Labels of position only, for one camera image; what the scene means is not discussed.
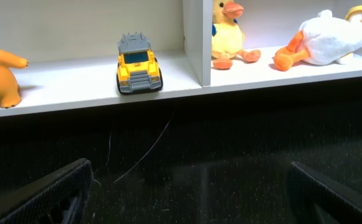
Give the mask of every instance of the white plush body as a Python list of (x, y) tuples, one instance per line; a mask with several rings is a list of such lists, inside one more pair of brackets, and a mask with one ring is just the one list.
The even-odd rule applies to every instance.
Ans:
[(328, 65), (362, 47), (362, 24), (334, 18), (329, 10), (305, 21), (300, 30), (304, 37), (298, 50), (306, 47), (310, 57), (304, 61), (314, 65)]

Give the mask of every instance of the toy figure's arm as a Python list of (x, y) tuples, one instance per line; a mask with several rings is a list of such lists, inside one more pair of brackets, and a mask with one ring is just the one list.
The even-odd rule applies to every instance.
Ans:
[(346, 54), (344, 57), (339, 58), (336, 60), (337, 63), (340, 65), (346, 65), (348, 62), (352, 61), (354, 59), (354, 53), (351, 52), (349, 54)]
[(26, 68), (28, 61), (12, 53), (0, 50), (0, 63), (10, 68)]

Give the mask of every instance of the yellow belly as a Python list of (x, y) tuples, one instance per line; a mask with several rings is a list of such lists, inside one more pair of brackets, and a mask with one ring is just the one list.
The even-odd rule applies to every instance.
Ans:
[(235, 55), (243, 49), (243, 35), (238, 25), (215, 24), (217, 33), (212, 37), (212, 51)]

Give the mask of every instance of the white duck plush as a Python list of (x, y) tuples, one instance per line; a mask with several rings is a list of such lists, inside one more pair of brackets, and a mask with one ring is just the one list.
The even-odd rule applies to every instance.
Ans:
[(325, 10), (301, 25), (292, 41), (276, 52), (274, 62), (281, 71), (301, 60), (314, 65), (346, 64), (361, 47), (362, 6), (351, 8), (345, 20)]

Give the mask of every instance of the gray front bumper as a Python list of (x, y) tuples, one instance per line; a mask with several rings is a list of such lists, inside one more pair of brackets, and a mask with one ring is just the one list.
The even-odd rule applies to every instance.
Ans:
[(147, 71), (132, 72), (128, 78), (128, 86), (121, 85), (122, 93), (134, 93), (138, 91), (155, 90), (161, 87), (161, 80), (153, 82)]

